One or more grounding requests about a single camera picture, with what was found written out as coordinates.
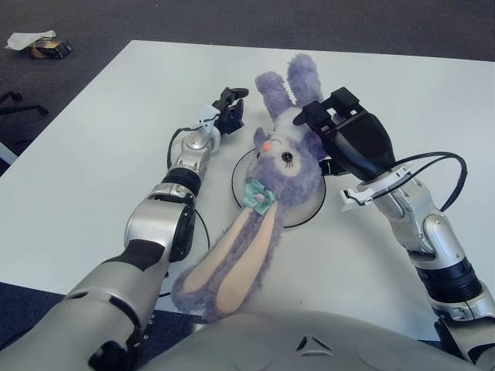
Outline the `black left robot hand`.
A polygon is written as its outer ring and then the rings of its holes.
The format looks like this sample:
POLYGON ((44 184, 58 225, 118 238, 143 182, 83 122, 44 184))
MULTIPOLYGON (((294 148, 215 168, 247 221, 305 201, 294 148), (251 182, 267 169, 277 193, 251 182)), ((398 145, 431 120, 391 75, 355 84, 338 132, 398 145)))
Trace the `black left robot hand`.
POLYGON ((226 87, 220 94, 220 98, 212 103, 220 113, 214 122, 214 127, 221 135, 231 134, 244 126, 242 121, 244 113, 243 99, 249 94, 247 88, 226 87))

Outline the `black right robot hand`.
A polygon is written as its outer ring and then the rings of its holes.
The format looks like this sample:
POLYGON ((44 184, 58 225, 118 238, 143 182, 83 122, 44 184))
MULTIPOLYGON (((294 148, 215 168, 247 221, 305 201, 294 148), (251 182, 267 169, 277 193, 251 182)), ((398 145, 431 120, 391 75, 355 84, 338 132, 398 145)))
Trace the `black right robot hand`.
POLYGON ((322 102, 314 100, 303 106, 293 124, 307 125, 327 155, 362 181, 373 180, 394 167, 387 131, 346 87, 333 91, 322 102))

